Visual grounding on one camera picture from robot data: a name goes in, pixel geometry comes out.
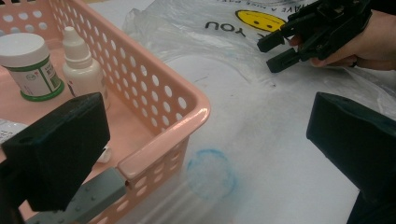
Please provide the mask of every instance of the pink plastic basket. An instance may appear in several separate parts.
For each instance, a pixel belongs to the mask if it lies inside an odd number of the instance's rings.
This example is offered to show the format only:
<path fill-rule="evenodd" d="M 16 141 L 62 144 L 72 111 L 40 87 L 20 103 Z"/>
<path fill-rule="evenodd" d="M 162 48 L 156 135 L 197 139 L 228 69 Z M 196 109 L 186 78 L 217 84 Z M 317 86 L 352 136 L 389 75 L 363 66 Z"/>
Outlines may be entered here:
<path fill-rule="evenodd" d="M 3 1 L 0 35 L 29 32 L 43 36 L 61 78 L 65 26 L 76 28 L 102 65 L 110 89 L 108 145 L 113 157 L 107 164 L 96 164 L 89 178 L 117 167 L 128 190 L 92 223 L 116 222 L 180 169 L 190 134 L 208 118 L 207 98 L 80 0 Z M 31 124 L 70 98 L 70 92 L 64 90 L 46 102 L 23 100 L 16 83 L 0 66 L 1 119 Z"/>

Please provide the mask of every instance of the bottle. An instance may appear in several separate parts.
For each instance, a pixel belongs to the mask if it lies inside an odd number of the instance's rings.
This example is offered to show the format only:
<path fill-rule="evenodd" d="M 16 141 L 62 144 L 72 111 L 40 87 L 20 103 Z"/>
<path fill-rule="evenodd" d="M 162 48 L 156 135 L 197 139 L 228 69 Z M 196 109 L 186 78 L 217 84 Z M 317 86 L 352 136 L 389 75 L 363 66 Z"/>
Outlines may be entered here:
<path fill-rule="evenodd" d="M 102 94 L 105 108 L 108 109 L 110 102 L 106 89 L 103 70 L 92 56 L 87 43 L 78 35 L 76 30 L 67 26 L 64 28 L 64 78 L 67 86 L 77 97 L 93 92 Z"/>
<path fill-rule="evenodd" d="M 0 65 L 4 66 L 29 101 L 46 101 L 64 90 L 50 61 L 43 37 L 30 33 L 0 37 Z"/>

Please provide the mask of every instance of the human hand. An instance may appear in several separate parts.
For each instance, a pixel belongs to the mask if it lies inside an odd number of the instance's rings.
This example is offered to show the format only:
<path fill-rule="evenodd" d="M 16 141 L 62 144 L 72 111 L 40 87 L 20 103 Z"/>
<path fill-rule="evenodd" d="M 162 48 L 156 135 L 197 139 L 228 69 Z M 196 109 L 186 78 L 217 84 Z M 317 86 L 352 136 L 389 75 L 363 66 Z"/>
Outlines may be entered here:
<path fill-rule="evenodd" d="M 298 35 L 290 40 L 291 46 L 301 43 Z M 396 70 L 396 16 L 373 10 L 363 32 L 327 59 L 312 58 L 310 61 L 316 67 L 357 65 L 374 70 Z"/>

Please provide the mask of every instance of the white plastic bottle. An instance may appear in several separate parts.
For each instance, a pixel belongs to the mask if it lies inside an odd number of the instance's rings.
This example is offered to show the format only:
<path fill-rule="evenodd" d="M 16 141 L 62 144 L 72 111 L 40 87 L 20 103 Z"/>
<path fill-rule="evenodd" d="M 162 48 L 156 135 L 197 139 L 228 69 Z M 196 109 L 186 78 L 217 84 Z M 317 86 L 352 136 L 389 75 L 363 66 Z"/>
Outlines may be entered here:
<path fill-rule="evenodd" d="M 105 108 L 110 106 L 102 68 L 92 56 L 84 39 L 73 27 L 64 28 L 64 78 L 72 94 L 102 93 Z"/>

